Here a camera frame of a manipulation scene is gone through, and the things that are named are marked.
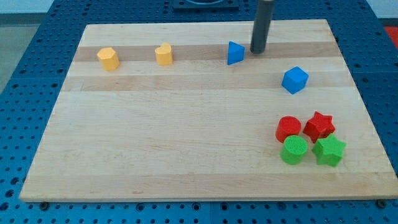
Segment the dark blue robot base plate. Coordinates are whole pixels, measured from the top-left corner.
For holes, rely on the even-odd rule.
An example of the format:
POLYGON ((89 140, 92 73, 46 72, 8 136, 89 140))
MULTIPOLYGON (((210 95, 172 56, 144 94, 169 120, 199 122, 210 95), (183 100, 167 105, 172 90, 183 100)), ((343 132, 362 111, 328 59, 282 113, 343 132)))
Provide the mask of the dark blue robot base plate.
POLYGON ((174 11, 239 10, 239 0, 171 0, 174 11))

